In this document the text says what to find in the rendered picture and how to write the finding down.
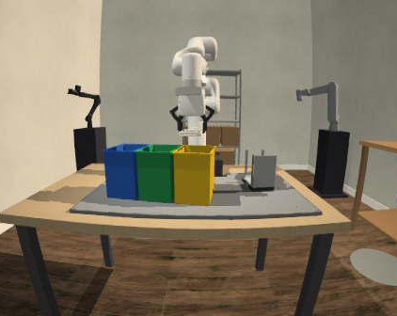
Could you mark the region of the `blue bin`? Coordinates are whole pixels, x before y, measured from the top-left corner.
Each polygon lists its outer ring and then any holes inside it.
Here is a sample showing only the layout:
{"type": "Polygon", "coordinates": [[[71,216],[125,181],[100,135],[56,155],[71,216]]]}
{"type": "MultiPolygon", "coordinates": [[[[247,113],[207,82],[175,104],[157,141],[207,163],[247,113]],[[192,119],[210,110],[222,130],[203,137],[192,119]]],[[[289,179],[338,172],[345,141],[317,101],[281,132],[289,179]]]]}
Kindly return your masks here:
{"type": "Polygon", "coordinates": [[[121,144],[102,150],[108,198],[139,198],[135,150],[146,145],[151,144],[121,144]]]}

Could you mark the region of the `green bin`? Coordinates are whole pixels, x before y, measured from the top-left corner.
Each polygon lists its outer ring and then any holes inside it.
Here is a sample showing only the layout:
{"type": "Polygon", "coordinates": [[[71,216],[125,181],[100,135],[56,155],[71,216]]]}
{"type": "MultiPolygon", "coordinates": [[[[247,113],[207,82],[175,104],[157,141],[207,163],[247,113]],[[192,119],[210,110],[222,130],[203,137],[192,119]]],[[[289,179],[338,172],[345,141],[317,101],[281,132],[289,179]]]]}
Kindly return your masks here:
{"type": "Polygon", "coordinates": [[[174,200],[172,152],[181,146],[151,144],[135,151],[139,200],[172,203],[174,200]]]}

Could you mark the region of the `yellow open-top bin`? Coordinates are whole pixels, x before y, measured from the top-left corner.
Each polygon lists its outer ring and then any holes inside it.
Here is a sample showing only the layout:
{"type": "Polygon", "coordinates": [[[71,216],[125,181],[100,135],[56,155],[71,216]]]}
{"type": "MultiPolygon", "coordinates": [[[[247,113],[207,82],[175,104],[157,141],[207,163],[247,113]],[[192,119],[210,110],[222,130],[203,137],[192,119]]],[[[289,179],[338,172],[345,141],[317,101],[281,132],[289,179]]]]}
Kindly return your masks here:
{"type": "Polygon", "coordinates": [[[216,146],[182,145],[174,150],[175,204],[210,206],[216,146]]]}

